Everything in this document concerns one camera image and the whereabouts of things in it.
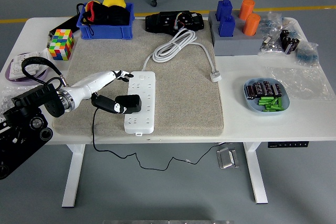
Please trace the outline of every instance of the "white power cable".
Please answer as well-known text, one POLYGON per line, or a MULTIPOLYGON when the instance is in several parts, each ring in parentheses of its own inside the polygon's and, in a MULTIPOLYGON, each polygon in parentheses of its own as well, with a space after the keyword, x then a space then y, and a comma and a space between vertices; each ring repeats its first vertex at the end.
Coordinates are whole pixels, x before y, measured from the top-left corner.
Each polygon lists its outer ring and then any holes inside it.
POLYGON ((157 47, 153 53, 151 53, 145 60, 144 64, 143 64, 143 68, 142 71, 145 71, 146 68, 146 64, 149 61, 149 59, 152 57, 152 59, 155 62, 158 63, 163 63, 163 62, 167 62, 171 59, 173 59, 178 52, 180 52, 185 46, 187 45, 198 45, 200 47, 203 48, 203 50, 205 51, 211 69, 212 69, 212 73, 211 73, 211 80, 212 82, 217 82, 219 80, 221 80, 221 76, 219 74, 219 72, 215 69, 215 66, 210 58, 210 55, 208 53, 208 51, 206 50, 206 48, 197 42, 194 42, 197 39, 196 33, 195 31, 192 30, 188 30, 186 28, 181 29, 168 43, 163 44, 159 47, 157 47))

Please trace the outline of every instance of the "black battery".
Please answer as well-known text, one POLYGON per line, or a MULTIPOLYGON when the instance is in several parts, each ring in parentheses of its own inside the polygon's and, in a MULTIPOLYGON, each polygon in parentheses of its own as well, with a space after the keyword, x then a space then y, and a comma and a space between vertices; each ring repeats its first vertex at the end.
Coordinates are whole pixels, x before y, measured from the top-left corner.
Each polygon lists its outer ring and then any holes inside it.
POLYGON ((265 95, 261 82, 253 83, 253 89, 257 98, 263 97, 265 95))
POLYGON ((282 30, 280 33, 280 40, 282 41, 283 38, 288 37, 289 30, 282 30))
POLYGON ((291 42, 292 40, 289 37, 284 37, 281 41, 282 49, 285 51, 286 54, 291 47, 291 42))
POLYGON ((292 45, 293 45, 293 49, 292 51, 295 51, 295 49, 298 47, 300 41, 298 39, 292 39, 292 45))
POLYGON ((272 85, 272 89, 273 89, 273 93, 274 93, 274 97, 281 97, 282 93, 281 93, 281 89, 279 84, 275 83, 272 85))
POLYGON ((256 97, 256 94, 254 92, 254 88, 252 85, 246 86, 246 98, 248 100, 253 100, 256 97))
POLYGON ((274 95, 271 84, 268 81, 264 81, 264 93, 267 97, 272 97, 274 95))

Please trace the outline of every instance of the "clear plastic wrap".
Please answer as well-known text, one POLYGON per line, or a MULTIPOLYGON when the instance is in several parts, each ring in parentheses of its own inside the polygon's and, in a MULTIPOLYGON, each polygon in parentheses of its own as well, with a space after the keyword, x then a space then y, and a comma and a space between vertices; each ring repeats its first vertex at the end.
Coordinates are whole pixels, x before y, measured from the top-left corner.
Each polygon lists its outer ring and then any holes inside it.
POLYGON ((22 94, 36 86, 11 86, 11 87, 4 87, 2 92, 0 93, 0 122, 5 120, 4 112, 9 110, 10 108, 14 107, 12 102, 12 98, 16 97, 19 94, 22 94))
POLYGON ((319 65, 318 44, 301 41, 296 49, 295 62, 297 64, 314 67, 319 65))
POLYGON ((297 38, 300 41, 305 40, 304 36, 295 29, 296 23, 296 21, 282 18, 280 14, 275 13, 269 13, 268 18, 262 19, 259 29, 264 33, 264 42, 260 46, 259 55, 269 55, 269 53, 285 55, 280 40, 282 30, 288 30, 288 37, 290 38, 297 38))
POLYGON ((271 78, 281 82, 290 98, 336 100, 336 95, 320 66, 295 69, 267 67, 266 71, 271 78))

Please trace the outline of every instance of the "orange cylinder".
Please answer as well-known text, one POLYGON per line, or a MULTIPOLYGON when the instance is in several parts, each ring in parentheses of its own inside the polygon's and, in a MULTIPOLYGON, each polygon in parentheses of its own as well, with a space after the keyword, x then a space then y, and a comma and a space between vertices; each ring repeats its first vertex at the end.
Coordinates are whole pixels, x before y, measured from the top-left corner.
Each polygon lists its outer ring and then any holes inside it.
POLYGON ((247 36, 253 36, 256 34, 259 22, 260 16, 258 14, 252 13, 248 15, 243 28, 243 33, 247 36))
POLYGON ((238 17, 246 20, 247 16, 253 12, 254 0, 243 0, 238 17))

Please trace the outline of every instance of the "gray foam holder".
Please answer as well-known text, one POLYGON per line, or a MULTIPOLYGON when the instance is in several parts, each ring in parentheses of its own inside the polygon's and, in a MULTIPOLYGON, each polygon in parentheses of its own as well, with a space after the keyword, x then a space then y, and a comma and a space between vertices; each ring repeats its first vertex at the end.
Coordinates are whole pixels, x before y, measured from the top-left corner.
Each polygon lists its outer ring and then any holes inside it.
POLYGON ((233 11, 232 16, 236 23, 233 36, 221 37, 218 32, 220 22, 217 21, 216 12, 209 13, 208 21, 211 27, 215 56, 257 55, 263 43, 261 31, 258 29, 253 36, 245 35, 243 33, 245 21, 238 18, 237 11, 233 11))

